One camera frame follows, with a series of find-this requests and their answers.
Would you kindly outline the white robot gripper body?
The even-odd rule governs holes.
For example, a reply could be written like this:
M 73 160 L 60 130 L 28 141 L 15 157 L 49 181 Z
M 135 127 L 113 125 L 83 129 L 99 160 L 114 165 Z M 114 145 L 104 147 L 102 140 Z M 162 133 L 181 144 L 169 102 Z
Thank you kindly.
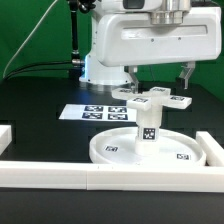
M 148 13 L 108 14 L 98 24 L 96 55 L 108 67 L 213 60 L 220 52 L 218 7 L 194 7 L 181 24 L 154 25 Z

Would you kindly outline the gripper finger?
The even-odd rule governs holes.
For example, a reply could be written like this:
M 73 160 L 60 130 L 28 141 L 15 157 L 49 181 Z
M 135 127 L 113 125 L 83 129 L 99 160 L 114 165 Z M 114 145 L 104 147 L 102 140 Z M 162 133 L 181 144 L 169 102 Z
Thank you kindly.
M 131 77 L 131 81 L 132 81 L 132 85 L 131 85 L 131 89 L 133 93 L 137 93 L 138 92 L 138 86 L 139 86 L 139 81 L 136 77 L 136 73 L 138 71 L 136 66 L 128 66 L 127 67 L 127 71 Z
M 187 89 L 188 88 L 188 84 L 189 84 L 189 79 L 191 77 L 191 75 L 193 74 L 194 70 L 196 67 L 196 62 L 195 61 L 191 61 L 191 62 L 184 62 L 182 65 L 182 71 L 180 73 L 179 79 L 180 79 L 180 83 L 183 89 Z

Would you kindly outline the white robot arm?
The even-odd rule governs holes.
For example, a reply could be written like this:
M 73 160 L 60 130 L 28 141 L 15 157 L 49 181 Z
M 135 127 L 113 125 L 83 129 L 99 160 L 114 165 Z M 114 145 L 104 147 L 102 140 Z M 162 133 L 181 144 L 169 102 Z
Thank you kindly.
M 80 81 L 139 89 L 139 65 L 181 63 L 188 86 L 198 61 L 221 52 L 221 7 L 211 0 L 93 0 L 92 46 Z

